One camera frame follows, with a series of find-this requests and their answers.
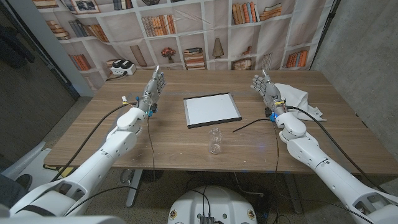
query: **white cloth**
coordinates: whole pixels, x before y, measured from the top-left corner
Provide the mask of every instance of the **white cloth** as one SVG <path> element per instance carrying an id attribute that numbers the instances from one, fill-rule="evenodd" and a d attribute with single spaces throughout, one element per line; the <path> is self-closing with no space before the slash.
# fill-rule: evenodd
<path id="1" fill-rule="evenodd" d="M 327 121 L 326 119 L 321 118 L 323 113 L 316 107 L 308 105 L 308 93 L 296 88 L 291 87 L 290 85 L 275 83 L 275 86 L 279 89 L 281 97 L 286 99 L 286 106 L 294 106 L 304 110 L 313 116 L 317 121 Z M 312 119 L 305 115 L 303 112 L 290 109 L 289 112 L 292 112 L 293 115 L 302 120 L 312 121 Z"/>

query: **wall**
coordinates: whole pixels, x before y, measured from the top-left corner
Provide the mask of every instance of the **wall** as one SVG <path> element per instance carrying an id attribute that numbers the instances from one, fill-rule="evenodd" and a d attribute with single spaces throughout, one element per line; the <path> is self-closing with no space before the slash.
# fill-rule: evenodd
<path id="1" fill-rule="evenodd" d="M 397 8 L 394 0 L 342 1 L 311 70 L 327 77 L 398 161 Z"/>

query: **white board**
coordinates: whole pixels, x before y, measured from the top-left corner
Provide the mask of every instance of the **white board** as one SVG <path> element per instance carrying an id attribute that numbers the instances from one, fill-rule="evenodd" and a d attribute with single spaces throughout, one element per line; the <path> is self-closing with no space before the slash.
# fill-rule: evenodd
<path id="1" fill-rule="evenodd" d="M 230 93 L 184 99 L 188 128 L 242 120 Z"/>

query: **glass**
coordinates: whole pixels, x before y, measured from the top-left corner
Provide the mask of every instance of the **glass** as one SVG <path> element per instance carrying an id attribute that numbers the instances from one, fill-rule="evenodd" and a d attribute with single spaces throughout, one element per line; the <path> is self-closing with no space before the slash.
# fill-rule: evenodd
<path id="1" fill-rule="evenodd" d="M 218 128 L 213 128 L 209 132 L 209 152 L 219 154 L 221 152 L 223 135 Z"/>

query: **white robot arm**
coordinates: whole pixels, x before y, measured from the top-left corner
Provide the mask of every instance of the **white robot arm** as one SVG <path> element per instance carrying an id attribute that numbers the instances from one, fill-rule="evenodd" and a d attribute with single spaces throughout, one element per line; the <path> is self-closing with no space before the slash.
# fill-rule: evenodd
<path id="1" fill-rule="evenodd" d="M 41 185 L 20 199 L 11 209 L 11 217 L 64 216 L 80 202 L 93 195 L 114 162 L 136 145 L 144 120 L 156 112 L 156 102 L 165 86 L 159 66 L 145 87 L 136 107 L 122 115 L 117 126 L 107 135 L 106 142 L 68 177 Z M 84 214 L 84 203 L 68 216 Z"/>
<path id="2" fill-rule="evenodd" d="M 279 136 L 287 143 L 289 154 L 315 171 L 347 209 L 373 223 L 397 223 L 398 197 L 364 185 L 326 155 L 317 140 L 307 133 L 304 123 L 287 111 L 279 90 L 269 75 L 262 72 L 264 77 L 256 75 L 251 87 L 260 93 L 272 110 L 271 121 L 275 121 L 278 128 L 283 128 Z M 369 223 L 356 215 L 351 216 L 356 223 Z"/>

